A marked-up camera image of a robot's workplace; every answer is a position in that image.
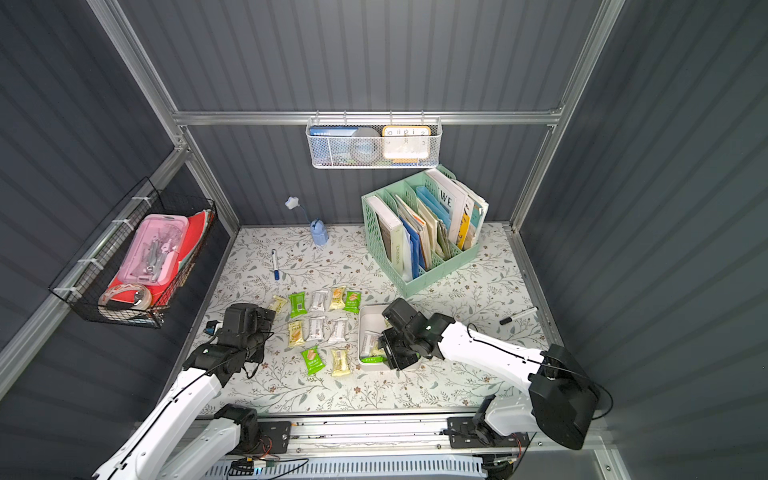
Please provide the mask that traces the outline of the yellow cookie packet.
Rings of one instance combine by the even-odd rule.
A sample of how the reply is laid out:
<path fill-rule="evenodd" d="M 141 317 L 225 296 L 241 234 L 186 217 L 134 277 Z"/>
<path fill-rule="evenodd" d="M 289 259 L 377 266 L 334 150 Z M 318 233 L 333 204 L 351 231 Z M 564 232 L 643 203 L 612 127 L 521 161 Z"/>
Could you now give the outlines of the yellow cookie packet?
<path fill-rule="evenodd" d="M 280 314 L 286 310 L 286 306 L 289 304 L 289 300 L 286 297 L 274 295 L 269 305 L 269 309 L 274 311 L 275 314 Z"/>
<path fill-rule="evenodd" d="M 332 349 L 332 376 L 341 377 L 351 373 L 347 349 Z"/>
<path fill-rule="evenodd" d="M 331 291 L 331 300 L 328 306 L 329 311 L 342 310 L 345 307 L 346 288 L 338 286 Z"/>
<path fill-rule="evenodd" d="M 288 324 L 288 333 L 289 333 L 289 339 L 288 339 L 289 348 L 294 348 L 294 347 L 303 345 L 306 342 L 303 320 L 296 320 L 296 321 L 290 322 Z"/>

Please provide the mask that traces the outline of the green cookie packet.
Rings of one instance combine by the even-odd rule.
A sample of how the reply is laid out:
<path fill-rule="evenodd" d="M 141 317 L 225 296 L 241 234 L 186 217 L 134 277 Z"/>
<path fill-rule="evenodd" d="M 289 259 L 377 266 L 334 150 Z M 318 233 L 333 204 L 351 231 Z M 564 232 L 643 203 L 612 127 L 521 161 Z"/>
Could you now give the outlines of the green cookie packet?
<path fill-rule="evenodd" d="M 318 372 L 320 372 L 326 367 L 326 363 L 322 359 L 317 346 L 313 346 L 309 349 L 306 349 L 302 351 L 301 354 L 302 354 L 302 358 L 304 360 L 308 375 L 310 376 L 316 375 Z"/>
<path fill-rule="evenodd" d="M 361 293 L 359 291 L 347 291 L 344 300 L 343 310 L 349 313 L 358 314 L 360 311 Z"/>
<path fill-rule="evenodd" d="M 306 306 L 306 293 L 301 291 L 289 295 L 290 301 L 290 317 L 298 318 L 308 313 Z"/>

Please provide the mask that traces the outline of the white cookie packet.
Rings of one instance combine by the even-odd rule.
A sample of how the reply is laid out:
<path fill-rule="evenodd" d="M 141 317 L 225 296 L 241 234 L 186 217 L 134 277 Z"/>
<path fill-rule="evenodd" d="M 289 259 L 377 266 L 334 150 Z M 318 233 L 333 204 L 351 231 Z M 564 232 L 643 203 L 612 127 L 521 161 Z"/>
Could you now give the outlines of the white cookie packet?
<path fill-rule="evenodd" d="M 316 290 L 310 298 L 309 310 L 313 312 L 324 312 L 328 300 L 328 290 Z"/>
<path fill-rule="evenodd" d="M 325 316 L 315 316 L 308 320 L 308 334 L 306 340 L 308 342 L 322 342 L 325 338 Z"/>
<path fill-rule="evenodd" d="M 348 319 L 346 317 L 335 319 L 332 322 L 331 334 L 328 343 L 341 344 L 347 341 Z"/>

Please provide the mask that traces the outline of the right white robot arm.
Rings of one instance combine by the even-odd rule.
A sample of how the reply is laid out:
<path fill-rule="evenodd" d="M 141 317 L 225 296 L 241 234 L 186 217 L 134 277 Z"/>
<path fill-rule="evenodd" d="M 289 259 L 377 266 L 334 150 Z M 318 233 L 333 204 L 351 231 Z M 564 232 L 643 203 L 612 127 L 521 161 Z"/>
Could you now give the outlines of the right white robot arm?
<path fill-rule="evenodd" d="M 492 445 L 517 433 L 541 432 L 567 449 L 583 448 L 601 388 L 565 347 L 536 350 L 506 343 L 441 313 L 426 317 L 403 298 L 386 306 L 382 316 L 389 324 L 381 340 L 390 369 L 404 370 L 421 359 L 462 363 L 525 395 L 486 396 L 462 437 Z"/>

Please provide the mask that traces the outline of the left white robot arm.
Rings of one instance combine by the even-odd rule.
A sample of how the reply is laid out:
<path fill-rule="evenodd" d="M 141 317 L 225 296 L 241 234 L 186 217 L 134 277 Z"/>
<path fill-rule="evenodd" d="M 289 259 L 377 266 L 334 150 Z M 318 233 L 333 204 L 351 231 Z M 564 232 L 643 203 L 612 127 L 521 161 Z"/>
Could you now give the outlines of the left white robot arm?
<path fill-rule="evenodd" d="M 277 312 L 251 303 L 229 305 L 214 337 L 184 361 L 171 388 L 148 417 L 92 474 L 94 479 L 200 479 L 225 455 L 262 443 L 258 414 L 226 405 L 191 443 L 174 449 L 202 409 L 248 363 L 264 359 Z"/>

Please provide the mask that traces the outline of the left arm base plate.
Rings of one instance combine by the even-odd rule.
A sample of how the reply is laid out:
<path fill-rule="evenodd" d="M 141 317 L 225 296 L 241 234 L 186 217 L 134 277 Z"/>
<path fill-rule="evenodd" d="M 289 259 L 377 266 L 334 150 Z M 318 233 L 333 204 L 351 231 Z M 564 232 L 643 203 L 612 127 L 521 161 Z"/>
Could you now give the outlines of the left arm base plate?
<path fill-rule="evenodd" d="M 282 455 L 288 451 L 292 423 L 290 421 L 274 421 L 262 423 L 256 439 L 244 450 L 246 455 L 266 457 Z"/>

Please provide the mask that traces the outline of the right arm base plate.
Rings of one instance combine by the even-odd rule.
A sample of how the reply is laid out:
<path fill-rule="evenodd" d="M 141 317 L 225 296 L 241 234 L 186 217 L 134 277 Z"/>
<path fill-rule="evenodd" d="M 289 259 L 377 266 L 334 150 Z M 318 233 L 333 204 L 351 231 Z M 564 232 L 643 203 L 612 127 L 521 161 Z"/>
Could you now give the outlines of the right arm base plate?
<path fill-rule="evenodd" d="M 476 423 L 470 416 L 449 417 L 441 434 L 448 437 L 453 449 L 512 448 L 522 451 L 530 444 L 527 433 L 501 436 L 485 424 Z"/>

